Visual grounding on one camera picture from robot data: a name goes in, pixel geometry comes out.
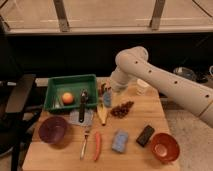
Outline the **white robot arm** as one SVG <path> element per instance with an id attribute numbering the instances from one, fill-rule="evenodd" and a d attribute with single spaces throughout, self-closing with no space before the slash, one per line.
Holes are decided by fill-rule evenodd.
<path id="1" fill-rule="evenodd" d="M 131 77 L 147 82 L 213 128 L 213 89 L 159 69 L 148 62 L 148 51 L 137 46 L 120 51 L 110 85 L 115 92 L 128 87 Z"/>

